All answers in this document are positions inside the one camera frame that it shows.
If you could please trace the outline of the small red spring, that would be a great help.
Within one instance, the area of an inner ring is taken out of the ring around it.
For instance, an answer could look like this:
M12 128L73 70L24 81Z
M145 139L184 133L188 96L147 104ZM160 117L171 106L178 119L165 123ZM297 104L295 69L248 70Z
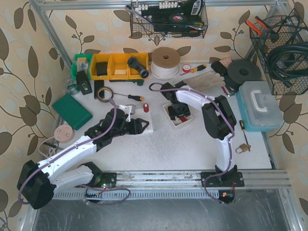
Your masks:
M184 116L181 116L181 117L180 117L180 120L181 120L182 123L184 123L184 122L187 121L186 117L184 117Z

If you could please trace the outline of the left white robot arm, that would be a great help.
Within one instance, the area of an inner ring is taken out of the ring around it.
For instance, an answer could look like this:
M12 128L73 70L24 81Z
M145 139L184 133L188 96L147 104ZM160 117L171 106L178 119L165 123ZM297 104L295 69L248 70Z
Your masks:
M107 145L112 139L124 135L142 134L149 126L149 121L131 119L124 106L116 105L110 99L113 108L98 124L89 128L75 143L59 153L35 163L27 161L21 170L17 182L18 201L40 209L48 204L56 193L84 185L95 185L95 177L100 173L97 167L82 164L75 170L70 167Z

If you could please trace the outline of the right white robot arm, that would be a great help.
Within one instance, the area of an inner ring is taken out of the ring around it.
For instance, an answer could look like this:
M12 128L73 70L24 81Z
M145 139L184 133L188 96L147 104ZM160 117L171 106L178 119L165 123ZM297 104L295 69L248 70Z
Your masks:
M236 118L223 95L208 96L190 88L183 81L171 85L160 83L158 90L171 105L167 114L172 121L191 115L189 107L202 113L205 129L217 142L216 173L225 174L235 166L232 157L232 139L235 136Z

